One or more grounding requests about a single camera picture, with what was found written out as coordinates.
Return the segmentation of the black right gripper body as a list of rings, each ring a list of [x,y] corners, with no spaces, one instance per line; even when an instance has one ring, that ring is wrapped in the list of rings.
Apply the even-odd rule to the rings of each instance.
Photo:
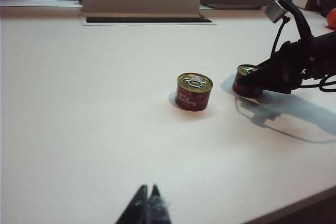
[[[335,92],[335,33],[313,37],[310,44],[301,40],[285,42],[283,51],[283,72],[286,91],[302,88],[318,88],[322,92]]]

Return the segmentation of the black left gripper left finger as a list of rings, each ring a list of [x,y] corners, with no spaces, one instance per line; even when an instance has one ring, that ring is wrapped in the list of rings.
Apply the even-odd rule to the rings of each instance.
[[[148,186],[141,185],[134,194],[127,207],[116,221],[116,224],[141,224],[145,223],[148,204]]]

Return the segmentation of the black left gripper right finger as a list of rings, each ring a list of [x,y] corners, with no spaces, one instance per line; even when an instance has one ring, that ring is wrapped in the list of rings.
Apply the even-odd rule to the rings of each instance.
[[[158,186],[153,185],[151,194],[147,200],[145,223],[171,224],[171,218],[164,198],[161,196]]]

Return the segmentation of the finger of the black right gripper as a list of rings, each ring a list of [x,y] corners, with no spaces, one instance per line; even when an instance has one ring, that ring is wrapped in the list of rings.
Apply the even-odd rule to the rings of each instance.
[[[269,59],[258,65],[259,69],[278,69],[283,65],[282,50],[271,53]]]
[[[237,72],[241,75],[237,84],[243,87],[258,88],[274,92],[285,92],[285,82],[280,68],[259,69],[254,65],[239,65]]]

